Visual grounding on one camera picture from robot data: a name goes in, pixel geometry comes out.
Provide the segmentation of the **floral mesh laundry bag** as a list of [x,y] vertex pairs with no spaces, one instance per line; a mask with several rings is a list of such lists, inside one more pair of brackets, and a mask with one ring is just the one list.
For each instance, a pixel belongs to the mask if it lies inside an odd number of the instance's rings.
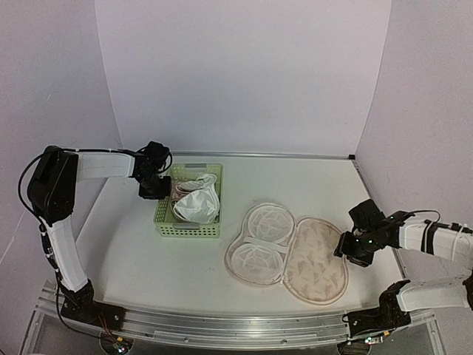
[[281,284],[304,302],[330,305],[349,284],[345,257],[334,255],[340,236],[326,220],[296,220],[284,206],[260,203],[245,214],[226,250],[225,267],[248,284]]

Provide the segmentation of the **pink bra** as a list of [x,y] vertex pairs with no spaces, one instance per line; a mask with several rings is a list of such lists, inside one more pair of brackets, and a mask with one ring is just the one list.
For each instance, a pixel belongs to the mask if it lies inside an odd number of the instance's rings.
[[174,205],[190,193],[202,188],[202,184],[196,180],[175,179],[171,182],[171,194],[169,201]]

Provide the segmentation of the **green plastic basket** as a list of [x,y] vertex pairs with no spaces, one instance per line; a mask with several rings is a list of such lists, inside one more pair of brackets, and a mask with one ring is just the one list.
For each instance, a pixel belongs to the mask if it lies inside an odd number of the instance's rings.
[[222,219],[221,163],[179,163],[168,173],[171,194],[157,204],[162,237],[218,238]]

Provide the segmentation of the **white bra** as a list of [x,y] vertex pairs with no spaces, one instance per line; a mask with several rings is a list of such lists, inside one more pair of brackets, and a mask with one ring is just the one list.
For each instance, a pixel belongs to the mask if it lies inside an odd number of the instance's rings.
[[195,178],[202,188],[190,193],[172,205],[176,218],[190,223],[213,223],[220,213],[220,198],[217,194],[215,174],[203,174]]

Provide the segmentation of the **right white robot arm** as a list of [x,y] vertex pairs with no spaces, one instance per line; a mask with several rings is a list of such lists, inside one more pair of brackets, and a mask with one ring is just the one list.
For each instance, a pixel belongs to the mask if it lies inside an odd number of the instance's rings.
[[461,223],[444,223],[439,212],[427,219],[427,209],[396,211],[386,216],[371,199],[349,211],[351,230],[341,234],[334,255],[366,268],[375,253],[396,249],[419,256],[422,261],[445,262],[456,275],[428,271],[418,281],[395,285],[394,299],[385,300],[372,311],[372,321],[389,327],[401,311],[435,308],[472,308],[472,228]]

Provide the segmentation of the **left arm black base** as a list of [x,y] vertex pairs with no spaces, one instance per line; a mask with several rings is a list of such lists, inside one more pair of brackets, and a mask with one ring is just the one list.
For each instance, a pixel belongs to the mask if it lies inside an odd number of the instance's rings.
[[70,291],[62,283],[59,290],[64,296],[59,310],[62,318],[83,324],[102,327],[106,331],[120,331],[123,327],[126,309],[109,303],[95,300],[95,290],[92,282],[79,291]]

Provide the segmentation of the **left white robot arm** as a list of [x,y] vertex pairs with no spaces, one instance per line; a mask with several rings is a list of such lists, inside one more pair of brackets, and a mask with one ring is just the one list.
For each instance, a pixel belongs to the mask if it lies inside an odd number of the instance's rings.
[[72,231],[77,183],[132,178],[141,198],[162,200],[171,193],[166,172],[172,162],[170,149],[151,141],[137,151],[48,146],[27,165],[34,171],[27,187],[18,187],[18,198],[39,222],[44,253],[63,289],[77,294],[90,284]]

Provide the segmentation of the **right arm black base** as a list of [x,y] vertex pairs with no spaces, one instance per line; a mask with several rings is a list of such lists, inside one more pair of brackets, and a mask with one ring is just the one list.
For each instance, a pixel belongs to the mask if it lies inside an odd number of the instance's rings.
[[341,320],[348,324],[350,338],[371,333],[394,331],[409,325],[411,316],[408,311],[402,311],[397,296],[403,286],[410,283],[402,280],[393,283],[378,298],[378,307],[351,311],[344,314]]

